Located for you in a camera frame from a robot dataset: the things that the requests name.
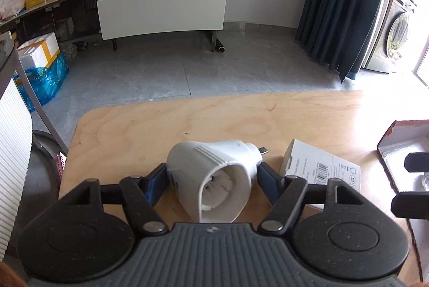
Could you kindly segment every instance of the barcode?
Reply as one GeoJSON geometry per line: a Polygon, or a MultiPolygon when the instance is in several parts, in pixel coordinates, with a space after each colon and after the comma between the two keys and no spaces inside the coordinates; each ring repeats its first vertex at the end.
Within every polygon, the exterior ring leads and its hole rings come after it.
{"type": "Polygon", "coordinates": [[[316,184],[328,184],[328,166],[317,163],[316,184]]]}

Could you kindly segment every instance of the black circular joint cover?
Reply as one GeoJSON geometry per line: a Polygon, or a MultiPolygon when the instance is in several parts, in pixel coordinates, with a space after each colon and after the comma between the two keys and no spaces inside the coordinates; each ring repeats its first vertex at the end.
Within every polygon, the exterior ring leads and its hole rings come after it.
{"type": "Polygon", "coordinates": [[[314,270],[342,280],[396,273],[408,255],[403,230],[372,204],[333,206],[295,226],[296,254],[314,270]]]}
{"type": "Polygon", "coordinates": [[[131,228],[91,206],[69,206],[20,236],[18,255],[29,272],[43,280],[76,283],[116,269],[134,245],[131,228]]]}

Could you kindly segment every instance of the white ribbed panel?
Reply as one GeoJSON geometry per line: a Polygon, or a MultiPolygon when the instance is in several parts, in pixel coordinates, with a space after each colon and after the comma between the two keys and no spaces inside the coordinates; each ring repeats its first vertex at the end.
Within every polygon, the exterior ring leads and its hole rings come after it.
{"type": "Polygon", "coordinates": [[[0,99],[0,261],[24,189],[32,137],[31,115],[11,80],[0,99]]]}

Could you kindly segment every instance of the gray tile floor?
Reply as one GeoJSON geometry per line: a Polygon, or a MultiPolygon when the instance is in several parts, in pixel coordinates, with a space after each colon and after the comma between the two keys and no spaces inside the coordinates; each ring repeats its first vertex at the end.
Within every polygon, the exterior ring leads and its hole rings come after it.
{"type": "MultiPolygon", "coordinates": [[[[105,105],[171,98],[312,90],[429,90],[412,74],[361,70],[341,84],[338,75],[311,61],[289,31],[222,31],[225,53],[212,53],[205,34],[141,35],[90,44],[70,61],[57,96],[44,106],[69,144],[78,120],[105,105]]],[[[35,129],[44,129],[33,113],[35,129]]]]}

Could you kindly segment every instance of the light wood tabletop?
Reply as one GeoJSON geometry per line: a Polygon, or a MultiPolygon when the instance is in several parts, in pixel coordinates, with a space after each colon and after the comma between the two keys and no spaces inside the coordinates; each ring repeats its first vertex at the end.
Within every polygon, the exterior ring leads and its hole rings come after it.
{"type": "MultiPolygon", "coordinates": [[[[147,175],[167,159],[178,142],[239,139],[269,153],[264,160],[280,169],[293,138],[361,166],[362,194],[393,218],[395,193],[377,156],[377,143],[394,120],[418,120],[429,114],[428,100],[412,93],[319,91],[177,99],[97,108],[78,122],[66,162],[60,196],[87,178],[118,183],[129,175],[147,175]]],[[[255,185],[237,222],[254,226],[271,206],[255,185]]],[[[125,220],[122,208],[105,210],[125,220]]],[[[156,210],[171,227],[190,221],[172,190],[156,210]]],[[[420,281],[416,250],[408,233],[410,255],[400,273],[407,285],[420,281]]]]}

